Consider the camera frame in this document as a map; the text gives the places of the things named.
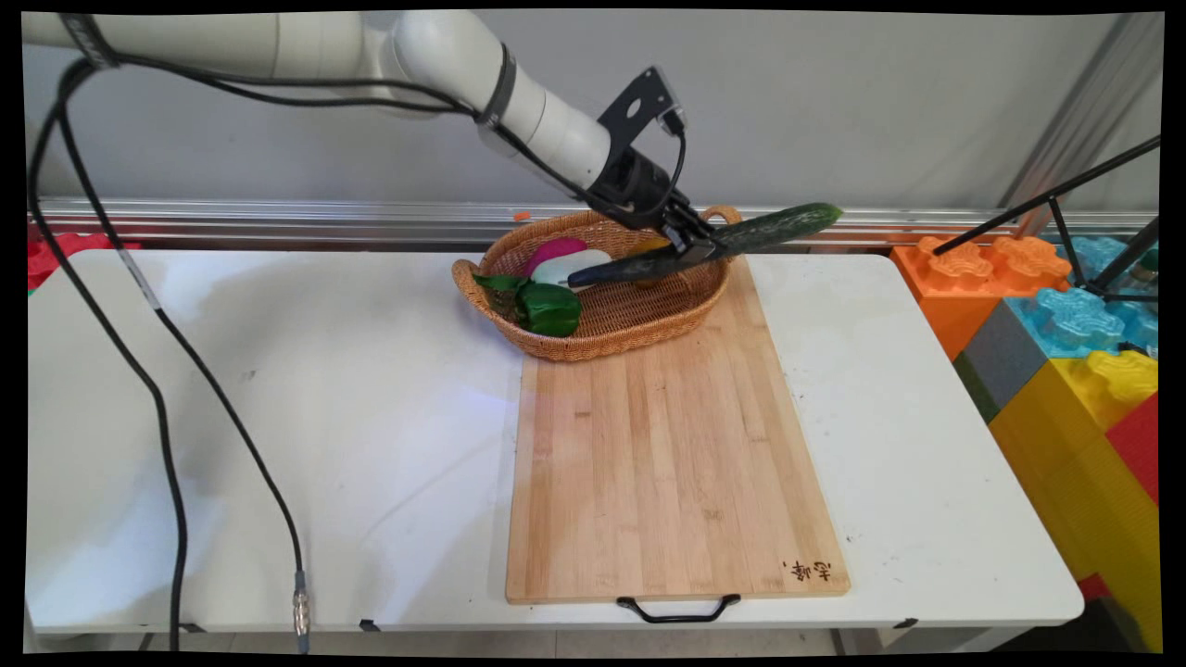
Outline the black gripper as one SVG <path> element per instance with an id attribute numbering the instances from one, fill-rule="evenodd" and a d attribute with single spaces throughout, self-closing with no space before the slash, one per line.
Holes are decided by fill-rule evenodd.
<path id="1" fill-rule="evenodd" d="M 678 207 L 683 199 L 671 188 L 664 169 L 635 147 L 627 147 L 610 163 L 588 188 L 588 205 L 631 231 L 663 231 L 680 262 L 716 259 L 714 227 L 694 207 Z"/>

